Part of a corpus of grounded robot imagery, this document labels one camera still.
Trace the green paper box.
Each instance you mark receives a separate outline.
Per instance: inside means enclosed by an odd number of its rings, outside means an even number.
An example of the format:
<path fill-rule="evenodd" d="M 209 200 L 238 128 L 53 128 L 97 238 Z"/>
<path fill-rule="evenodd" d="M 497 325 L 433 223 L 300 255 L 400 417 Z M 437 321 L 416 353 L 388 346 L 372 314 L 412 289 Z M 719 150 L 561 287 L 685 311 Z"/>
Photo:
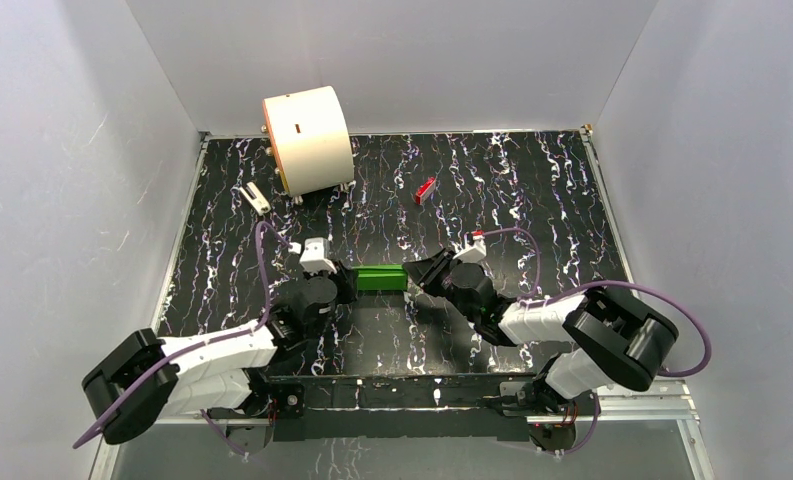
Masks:
<path fill-rule="evenodd" d="M 357 266 L 353 271 L 359 292 L 404 292 L 408 289 L 408 274 L 400 264 Z"/>

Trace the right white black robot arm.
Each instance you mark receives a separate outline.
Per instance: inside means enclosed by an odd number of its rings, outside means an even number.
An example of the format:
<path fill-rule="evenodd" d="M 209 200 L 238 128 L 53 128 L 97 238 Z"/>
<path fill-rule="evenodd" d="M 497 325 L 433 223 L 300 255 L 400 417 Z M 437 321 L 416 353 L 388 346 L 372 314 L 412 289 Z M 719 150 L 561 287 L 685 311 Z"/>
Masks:
<path fill-rule="evenodd" d="M 504 347 L 530 342 L 576 344 L 549 360 L 531 385 L 516 393 L 549 414 L 579 395 L 618 384 L 647 390 L 678 339 L 666 316 L 634 296 L 627 282 L 597 281 L 561 299 L 526 300 L 499 293 L 481 262 L 484 252 L 443 249 L 403 265 L 424 293 L 452 304 L 482 340 Z"/>

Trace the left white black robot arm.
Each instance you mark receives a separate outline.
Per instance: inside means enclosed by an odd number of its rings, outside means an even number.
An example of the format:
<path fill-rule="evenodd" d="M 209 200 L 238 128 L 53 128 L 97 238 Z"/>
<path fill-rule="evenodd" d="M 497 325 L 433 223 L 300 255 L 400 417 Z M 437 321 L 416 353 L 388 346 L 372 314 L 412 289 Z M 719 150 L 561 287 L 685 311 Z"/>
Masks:
<path fill-rule="evenodd" d="M 73 446 L 96 437 L 122 444 L 161 418 L 202 410 L 262 414 L 271 391 L 261 370 L 302 354 L 337 307 L 356 300 L 357 280 L 355 270 L 338 264 L 333 272 L 306 275 L 263 320 L 187 337 L 134 331 L 83 378 L 96 419 Z"/>

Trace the small red block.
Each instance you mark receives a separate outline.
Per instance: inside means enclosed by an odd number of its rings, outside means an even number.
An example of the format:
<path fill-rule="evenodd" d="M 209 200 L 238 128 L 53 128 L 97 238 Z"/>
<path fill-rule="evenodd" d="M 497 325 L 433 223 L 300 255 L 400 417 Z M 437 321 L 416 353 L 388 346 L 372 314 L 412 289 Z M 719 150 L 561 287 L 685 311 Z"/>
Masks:
<path fill-rule="evenodd" d="M 417 205 L 423 205 L 428 198 L 433 194 L 437 187 L 437 179 L 429 177 L 415 192 L 414 202 Z"/>

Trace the small white black block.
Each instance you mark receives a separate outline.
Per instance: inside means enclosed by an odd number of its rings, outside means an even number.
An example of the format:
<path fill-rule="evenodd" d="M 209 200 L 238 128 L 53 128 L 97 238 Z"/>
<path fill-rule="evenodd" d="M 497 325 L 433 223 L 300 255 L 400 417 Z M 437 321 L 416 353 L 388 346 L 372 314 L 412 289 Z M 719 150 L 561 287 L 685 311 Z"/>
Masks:
<path fill-rule="evenodd" d="M 266 215 L 272 210 L 270 202 L 254 182 L 248 182 L 242 186 L 240 194 L 258 215 Z"/>

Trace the white cylindrical drum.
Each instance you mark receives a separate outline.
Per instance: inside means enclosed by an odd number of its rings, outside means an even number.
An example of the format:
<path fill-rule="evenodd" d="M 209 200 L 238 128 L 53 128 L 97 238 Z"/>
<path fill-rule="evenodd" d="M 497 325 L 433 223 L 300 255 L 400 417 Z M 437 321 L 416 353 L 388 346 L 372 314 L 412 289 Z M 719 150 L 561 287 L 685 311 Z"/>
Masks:
<path fill-rule="evenodd" d="M 331 86 L 266 98 L 265 131 L 285 192 L 300 197 L 354 181 L 347 123 Z"/>

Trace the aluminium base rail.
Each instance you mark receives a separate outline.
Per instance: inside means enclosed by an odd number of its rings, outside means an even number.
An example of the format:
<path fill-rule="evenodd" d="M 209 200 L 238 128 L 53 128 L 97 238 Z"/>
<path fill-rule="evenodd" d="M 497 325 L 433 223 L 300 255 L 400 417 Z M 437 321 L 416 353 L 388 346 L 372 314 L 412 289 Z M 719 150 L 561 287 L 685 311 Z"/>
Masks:
<path fill-rule="evenodd" d="M 524 374 L 278 377 L 256 413 L 159 420 L 101 446 L 94 479 L 710 479 L 688 387 L 601 389 L 503 415 Z"/>

